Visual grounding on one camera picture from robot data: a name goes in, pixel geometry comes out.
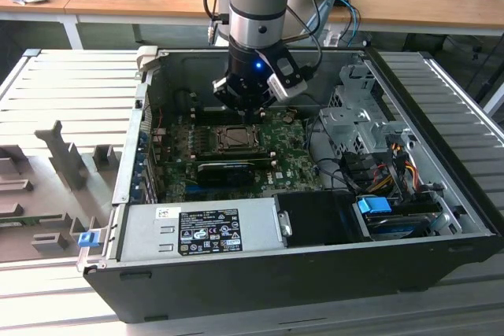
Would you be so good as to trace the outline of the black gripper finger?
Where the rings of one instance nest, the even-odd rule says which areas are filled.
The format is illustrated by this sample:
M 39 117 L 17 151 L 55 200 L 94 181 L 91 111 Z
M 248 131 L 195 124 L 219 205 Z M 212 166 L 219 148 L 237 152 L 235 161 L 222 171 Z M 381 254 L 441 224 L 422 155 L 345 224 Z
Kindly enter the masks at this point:
M 251 123 L 261 124 L 266 115 L 266 109 L 276 102 L 272 93 L 255 94 L 251 103 Z
M 223 79 L 213 81 L 213 95 L 241 116 L 243 122 L 251 122 L 250 99 L 243 85 L 238 76 L 226 75 Z

